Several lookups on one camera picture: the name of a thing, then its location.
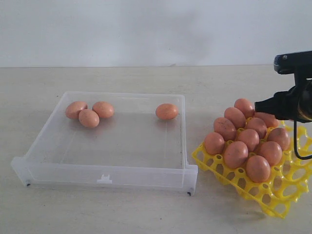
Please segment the transparent container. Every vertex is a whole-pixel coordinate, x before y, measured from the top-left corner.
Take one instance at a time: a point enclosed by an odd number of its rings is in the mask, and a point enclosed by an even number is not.
[[[82,100],[114,106],[115,114],[87,129],[65,116],[66,107]],[[158,105],[172,103],[179,115],[159,120]],[[11,165],[25,186],[103,190],[149,188],[194,194],[197,165],[186,153],[182,95],[66,92],[24,157]]]

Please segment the white wall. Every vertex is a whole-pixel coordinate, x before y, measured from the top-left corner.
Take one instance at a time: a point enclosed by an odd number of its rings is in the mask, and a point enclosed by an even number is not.
[[[0,66],[271,64],[312,50],[311,0],[1,0]]]

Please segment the white table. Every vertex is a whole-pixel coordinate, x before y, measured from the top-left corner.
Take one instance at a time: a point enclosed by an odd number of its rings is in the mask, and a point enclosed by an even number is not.
[[[210,172],[199,171],[189,197],[25,188],[10,166],[27,152],[67,90],[184,94],[190,157],[237,98],[260,101],[291,86],[293,76],[278,75],[272,66],[0,69],[0,233],[311,233],[311,193],[280,219],[264,215],[256,202]]]

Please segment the egg tray slot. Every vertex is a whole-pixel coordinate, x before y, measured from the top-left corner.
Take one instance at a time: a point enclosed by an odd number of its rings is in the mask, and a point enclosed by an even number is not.
[[[293,128],[284,121],[281,122],[288,132]],[[265,142],[268,134],[274,128],[268,128],[268,133],[261,143]],[[306,137],[306,143],[300,146],[300,139]],[[299,126],[297,129],[298,151],[301,155],[312,154],[309,147],[312,138],[308,136],[307,129]],[[192,153],[192,158],[203,171],[210,170],[223,184],[231,184],[236,188],[240,196],[246,200],[255,200],[259,203],[262,211],[269,216],[285,218],[289,212],[291,202],[297,202],[301,194],[308,192],[308,179],[312,175],[312,161],[300,160],[293,152],[293,138],[290,148],[283,152],[281,161],[271,167],[270,178],[264,183],[254,183],[246,175],[244,169],[246,163],[237,169],[230,169],[224,164],[223,155],[209,155],[203,143]]]

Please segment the chicken egg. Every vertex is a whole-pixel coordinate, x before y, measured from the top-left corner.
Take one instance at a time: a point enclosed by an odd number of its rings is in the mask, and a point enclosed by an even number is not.
[[[204,146],[208,154],[221,154],[224,150],[225,141],[219,133],[209,133],[204,140]]]
[[[242,141],[235,141],[225,149],[223,157],[225,165],[229,168],[238,168],[242,166],[248,158],[247,145]]]
[[[169,120],[175,118],[179,114],[177,106],[169,103],[161,104],[156,108],[156,115],[162,120]]]
[[[288,132],[284,128],[275,128],[268,135],[268,141],[277,142],[282,151],[287,150],[291,143],[291,140],[288,136]]]
[[[279,122],[275,118],[274,115],[270,115],[270,114],[262,113],[262,112],[256,112],[254,114],[254,117],[262,119],[268,128],[270,127],[276,128],[279,125]]]
[[[246,125],[246,118],[244,114],[235,107],[229,107],[224,112],[224,117],[231,121],[235,128],[244,128]]]
[[[114,115],[113,106],[105,101],[96,102],[92,110],[95,111],[100,118],[110,118]]]
[[[258,152],[258,155],[263,156],[270,166],[278,164],[282,158],[282,154],[282,148],[275,141],[264,142]]]
[[[74,101],[66,108],[65,115],[71,119],[78,119],[80,111],[87,108],[88,104],[85,101]]]
[[[87,128],[95,128],[99,124],[99,117],[93,110],[82,110],[79,113],[80,123]]]
[[[254,129],[244,130],[238,135],[237,140],[244,142],[249,152],[254,152],[260,141],[259,135]]]
[[[219,117],[214,121],[214,131],[223,136],[225,141],[234,140],[236,128],[227,118]]]
[[[237,99],[234,107],[239,109],[244,115],[245,118],[254,117],[254,105],[245,98]]]
[[[269,179],[271,168],[264,157],[254,155],[247,160],[246,174],[253,182],[262,183]]]
[[[254,129],[260,139],[263,139],[267,134],[267,126],[265,122],[260,118],[252,118],[246,125],[246,129]]]

